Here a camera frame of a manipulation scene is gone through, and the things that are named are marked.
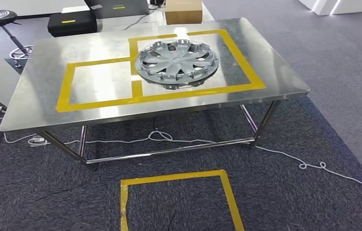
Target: yellow label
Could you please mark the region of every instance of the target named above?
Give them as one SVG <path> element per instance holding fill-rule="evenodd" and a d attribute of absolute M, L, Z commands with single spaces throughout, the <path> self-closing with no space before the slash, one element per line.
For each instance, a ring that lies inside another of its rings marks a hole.
<path fill-rule="evenodd" d="M 68 21 L 62 21 L 62 23 L 74 23 L 76 20 L 68 20 Z"/>

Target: stainless steel table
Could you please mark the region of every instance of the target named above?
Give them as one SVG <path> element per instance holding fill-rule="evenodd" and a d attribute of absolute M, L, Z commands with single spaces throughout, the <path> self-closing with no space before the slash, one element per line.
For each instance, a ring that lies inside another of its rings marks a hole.
<path fill-rule="evenodd" d="M 138 51 L 155 41 L 203 42 L 220 60 L 217 72 L 197 87 L 169 90 L 137 75 Z M 98 162 L 237 143 L 256 144 L 281 100 L 304 96 L 308 86 L 244 18 L 199 25 L 161 26 L 40 40 L 26 64 L 0 130 L 32 131 L 89 169 Z M 259 127 L 244 104 L 272 102 Z M 86 160 L 86 125 L 162 113 L 240 105 L 252 138 L 144 154 Z M 47 130 L 83 126 L 79 152 Z"/>

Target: yellow tape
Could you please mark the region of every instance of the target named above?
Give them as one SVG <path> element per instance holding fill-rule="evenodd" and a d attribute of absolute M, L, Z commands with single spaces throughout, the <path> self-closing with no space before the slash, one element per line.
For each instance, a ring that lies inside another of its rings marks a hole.
<path fill-rule="evenodd" d="M 58 112 L 68 111 L 66 109 L 69 108 L 71 85 L 73 82 L 73 78 L 75 76 L 76 67 L 90 66 L 90 65 L 97 65 L 97 64 L 111 64 L 111 63 L 128 62 L 128 61 L 130 61 L 129 57 L 67 64 L 65 74 L 63 76 L 62 84 L 61 84 L 61 90 L 59 92 L 59 98 L 56 103 L 56 110 Z"/>
<path fill-rule="evenodd" d="M 127 200 L 128 200 L 128 186 L 120 185 L 120 214 L 121 214 L 120 227 L 121 227 L 121 231 L 128 231 L 127 216 L 126 216 Z"/>
<path fill-rule="evenodd" d="M 220 174 L 220 180 L 222 181 L 223 190 L 226 195 L 227 204 L 229 205 L 230 215 L 232 216 L 233 224 L 237 231 L 244 231 L 242 219 L 240 218 L 239 209 L 237 208 L 235 196 L 233 195 L 232 187 L 230 186 L 229 178 L 226 171 Z"/>
<path fill-rule="evenodd" d="M 68 20 L 68 21 L 62 21 L 62 23 L 74 23 L 76 20 Z"/>
<path fill-rule="evenodd" d="M 142 82 L 141 80 L 132 81 L 131 89 L 133 91 L 133 98 L 142 97 Z"/>
<path fill-rule="evenodd" d="M 219 94 L 219 93 L 230 93 L 230 92 L 239 92 L 239 91 L 244 91 L 244 90 L 255 90 L 255 89 L 261 89 L 261 88 L 256 88 L 256 86 L 254 86 L 252 84 L 241 84 L 241 85 L 233 85 L 233 86 L 228 86 L 228 87 L 219 87 L 219 88 L 211 88 L 211 89 L 181 91 L 181 92 L 174 92 L 174 93 L 168 93 L 168 94 L 162 94 L 162 95 L 148 95 L 148 96 L 135 97 L 135 98 L 129 98 L 129 99 L 118 99 L 118 100 L 110 100 L 110 101 L 102 101 L 102 102 L 69 104 L 69 105 L 66 105 L 66 107 L 64 107 L 64 108 L 57 107 L 57 110 L 59 112 L 77 111 L 77 110 L 86 110 L 86 109 L 108 107 L 108 106 L 118 106 L 118 105 L 135 104 L 135 103 L 147 103 L 147 102 L 162 101 L 162 100 L 173 100 L 173 99 L 180 99 L 180 98 L 187 98 L 187 97 L 194 97 L 194 96 L 213 95 L 213 94 Z"/>
<path fill-rule="evenodd" d="M 266 88 L 264 83 L 256 75 L 256 72 L 250 66 L 249 62 L 240 52 L 239 48 L 234 43 L 234 41 L 229 36 L 226 30 L 207 30 L 207 31 L 197 31 L 197 32 L 188 33 L 188 35 L 190 36 L 206 35 L 206 34 L 218 34 L 222 38 L 222 40 L 230 50 L 231 54 L 233 55 L 236 62 L 239 64 L 242 71 L 245 73 L 250 83 L 212 88 L 212 89 L 191 90 L 191 91 L 174 92 L 174 93 L 167 93 L 161 95 L 143 96 L 142 81 L 137 80 L 136 83 L 132 82 L 131 84 L 132 93 L 133 93 L 132 98 L 102 101 L 102 102 L 69 104 L 70 87 L 73 81 L 74 68 L 79 66 L 89 66 L 89 65 L 130 61 L 131 75 L 137 75 L 137 71 L 135 69 L 135 60 L 138 55 L 138 41 L 173 38 L 176 37 L 176 34 L 129 38 L 128 43 L 130 48 L 130 57 L 68 64 L 64 75 L 64 79 L 62 81 L 61 92 L 58 99 L 58 103 L 56 105 L 56 110 L 58 112 L 69 112 L 69 111 L 86 110 L 86 109 L 108 107 L 108 106 L 119 106 L 119 105 L 133 104 L 133 103 L 146 103 L 153 101 L 173 100 L 179 98 L 196 97 L 196 96 L 220 94 L 220 93 L 232 93 L 232 92 L 247 91 L 247 90 L 259 90 Z"/>
<path fill-rule="evenodd" d="M 236 231 L 244 231 L 243 223 L 240 218 L 239 210 L 236 205 L 235 197 L 233 196 L 232 187 L 230 186 L 229 179 L 225 170 L 212 170 L 203 172 L 189 172 L 179 173 L 172 175 L 163 175 L 155 177 L 144 177 L 135 179 L 126 179 L 120 181 L 120 230 L 128 231 L 126 206 L 128 201 L 128 186 L 137 184 L 156 183 L 169 180 L 184 180 L 190 178 L 202 178 L 202 177 L 216 177 L 219 176 L 222 182 L 222 186 L 226 195 L 227 204 L 229 205 L 230 215 L 233 220 Z"/>

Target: stool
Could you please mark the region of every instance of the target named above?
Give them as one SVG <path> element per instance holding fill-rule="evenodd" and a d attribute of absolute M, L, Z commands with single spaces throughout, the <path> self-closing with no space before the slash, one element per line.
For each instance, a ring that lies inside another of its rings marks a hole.
<path fill-rule="evenodd" d="M 32 48 L 34 46 L 32 46 L 32 45 L 29 45 L 29 46 L 22 45 L 22 43 L 15 36 L 13 36 L 9 32 L 9 30 L 5 27 L 5 25 L 10 24 L 10 23 L 19 24 L 19 23 L 14 22 L 16 19 L 17 19 L 17 15 L 16 15 L 15 12 L 0 10 L 0 26 L 8 34 L 8 36 L 10 36 L 10 39 L 18 47 L 17 49 L 11 51 L 10 58 L 12 58 L 15 61 L 15 67 L 19 68 L 19 67 L 21 67 L 21 65 L 19 65 L 18 61 L 28 59 L 29 56 L 31 55 Z"/>

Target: power cord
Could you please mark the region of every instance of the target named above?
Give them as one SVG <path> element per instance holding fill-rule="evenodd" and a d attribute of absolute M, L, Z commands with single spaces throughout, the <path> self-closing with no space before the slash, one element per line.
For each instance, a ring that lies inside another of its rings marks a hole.
<path fill-rule="evenodd" d="M 155 138 L 153 138 L 152 136 L 153 136 L 154 134 L 160 135 L 160 136 L 162 137 L 162 139 L 155 139 Z M 23 140 L 23 139 L 26 139 L 26 138 L 28 138 L 28 137 L 32 137 L 32 136 L 35 136 L 35 135 L 36 135 L 36 134 L 32 134 L 32 135 L 29 135 L 29 136 L 25 136 L 25 137 L 19 138 L 19 139 L 15 140 L 15 141 L 8 141 L 8 140 L 7 140 L 7 136 L 6 136 L 5 133 L 4 133 L 4 139 L 5 139 L 5 141 L 6 141 L 7 143 L 16 143 L 16 142 L 18 142 L 18 141 L 21 141 L 21 140 Z M 47 141 L 45 141 L 45 143 L 42 143 L 42 144 L 35 144 L 35 143 L 30 142 L 31 140 L 33 140 L 33 138 L 30 139 L 30 140 L 28 140 L 28 143 L 29 143 L 30 145 L 32 145 L 32 146 L 45 146 L 45 145 L 50 144 L 50 143 L 47 142 Z M 97 141 L 87 141 L 86 143 L 97 143 L 97 142 L 101 142 L 101 143 L 113 143 L 113 142 L 119 142 L 119 143 L 135 143 L 135 142 L 141 142 L 141 141 L 147 141 L 147 140 L 151 140 L 151 141 L 168 141 L 168 142 L 185 142 L 185 143 L 192 143 L 192 142 L 216 143 L 216 142 L 214 142 L 214 141 L 207 141 L 207 140 L 201 140 L 201 139 L 196 139 L 196 140 L 191 140 L 191 141 L 174 140 L 174 138 L 173 138 L 170 134 L 168 134 L 168 133 L 166 133 L 166 132 L 163 132 L 163 131 L 158 131 L 158 130 L 152 131 L 146 138 L 140 139 L 140 140 L 134 140 L 134 141 L 99 141 L 99 140 L 97 140 Z M 75 140 L 75 141 L 67 142 L 67 143 L 64 143 L 64 144 L 72 144 L 72 143 L 75 143 L 75 142 L 80 142 L 80 141 Z M 339 177 L 342 177 L 342 178 L 345 178 L 345 179 L 348 179 L 348 180 L 353 180 L 353 181 L 355 181 L 355 182 L 357 182 L 357 183 L 359 183 L 359 184 L 362 185 L 362 182 L 359 181 L 359 180 L 357 180 L 357 179 L 355 179 L 355 178 L 347 177 L 347 176 L 344 176 L 344 175 L 342 175 L 342 174 L 339 174 L 339 173 L 337 173 L 337 172 L 334 172 L 334 171 L 332 171 L 332 170 L 327 169 L 325 162 L 320 162 L 320 165 L 319 165 L 319 166 L 310 165 L 310 164 L 307 164 L 305 161 L 303 161 L 303 160 L 301 160 L 301 159 L 299 159 L 299 158 L 297 158 L 297 157 L 295 157 L 295 156 L 292 156 L 292 155 L 289 155 L 289 154 L 287 154 L 287 153 L 284 153 L 284 152 L 275 151 L 275 150 L 271 150 L 271 149 L 267 149 L 267 148 L 262 148 L 262 147 L 259 147 L 259 146 L 256 146 L 256 148 L 258 148 L 258 149 L 260 149 L 260 150 L 263 150 L 263 151 L 270 152 L 270 153 L 282 154 L 282 155 L 285 155 L 285 156 L 287 156 L 287 157 L 290 157 L 290 158 L 292 158 L 292 159 L 294 159 L 294 160 L 297 160 L 297 161 L 300 162 L 300 164 L 298 165 L 298 167 L 299 167 L 300 169 L 302 169 L 302 170 L 307 169 L 307 167 L 313 167 L 313 168 L 316 168 L 316 169 L 323 169 L 323 170 L 325 170 L 325 171 L 327 171 L 327 172 L 329 172 L 329 173 L 331 173 L 331 174 L 337 175 L 337 176 L 339 176 Z"/>
<path fill-rule="evenodd" d="M 158 9 L 158 8 L 161 8 L 161 7 L 158 6 L 158 7 L 154 8 L 154 9 L 151 9 L 151 8 L 150 8 L 150 12 L 149 12 L 148 14 L 142 16 L 142 17 L 139 18 L 135 23 L 133 23 L 133 24 L 131 24 L 131 25 L 128 25 L 128 26 L 127 26 L 126 28 L 124 28 L 123 30 L 127 30 L 127 29 L 129 29 L 130 27 L 134 26 L 135 24 L 139 23 L 143 18 L 145 18 L 145 17 L 147 17 L 148 15 L 152 14 L 152 13 L 153 13 L 156 9 Z"/>

